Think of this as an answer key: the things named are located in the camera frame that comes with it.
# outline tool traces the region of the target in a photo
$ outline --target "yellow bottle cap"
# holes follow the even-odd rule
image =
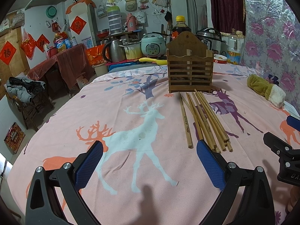
[[[178,22],[178,21],[183,21],[183,22],[185,22],[185,17],[184,17],[184,16],[181,16],[181,15],[176,16],[176,22]]]

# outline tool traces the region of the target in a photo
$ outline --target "stainless steel kettle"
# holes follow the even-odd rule
[[[102,50],[102,56],[103,58],[111,63],[117,63],[121,62],[126,59],[125,50],[122,47],[119,47],[119,45],[123,45],[122,41],[120,40],[113,40],[111,42],[108,42]],[[109,59],[106,57],[105,52],[106,48],[109,47]]]

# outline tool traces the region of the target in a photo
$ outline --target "wooden cabinet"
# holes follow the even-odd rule
[[[13,16],[14,14],[10,14],[8,16],[10,21]],[[24,72],[26,75],[30,69],[26,54],[20,48],[22,43],[21,27],[11,29],[10,32],[0,37],[0,50],[2,50],[7,41],[9,41],[16,48],[16,53],[12,57],[9,65],[0,60],[0,100],[5,95],[4,84],[6,84],[9,77],[15,77],[21,72]]]

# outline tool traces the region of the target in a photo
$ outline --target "green plush toy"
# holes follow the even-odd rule
[[[256,74],[251,74],[248,77],[247,86],[259,95],[264,96],[275,107],[280,108],[283,105],[286,94],[279,86],[270,84]]]

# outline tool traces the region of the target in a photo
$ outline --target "white deer print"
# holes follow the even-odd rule
[[[120,131],[114,133],[112,136],[105,137],[103,140],[108,146],[108,151],[103,153],[103,156],[96,167],[98,177],[102,182],[104,189],[108,190],[112,195],[117,194],[117,191],[114,190],[102,177],[102,165],[109,159],[109,157],[116,152],[121,152],[125,150],[136,150],[136,160],[133,164],[133,177],[131,183],[132,192],[139,193],[140,189],[137,187],[137,171],[140,167],[140,161],[143,158],[144,154],[147,155],[153,162],[154,166],[162,173],[164,179],[172,186],[176,186],[178,182],[172,180],[169,175],[166,174],[162,168],[158,157],[154,154],[151,144],[155,141],[158,124],[156,123],[156,118],[164,119],[156,108],[162,107],[163,105],[154,104],[152,102],[151,106],[148,105],[147,101],[144,101],[138,106],[139,112],[130,112],[127,107],[124,111],[128,114],[139,114],[144,118],[144,122],[137,128]]]

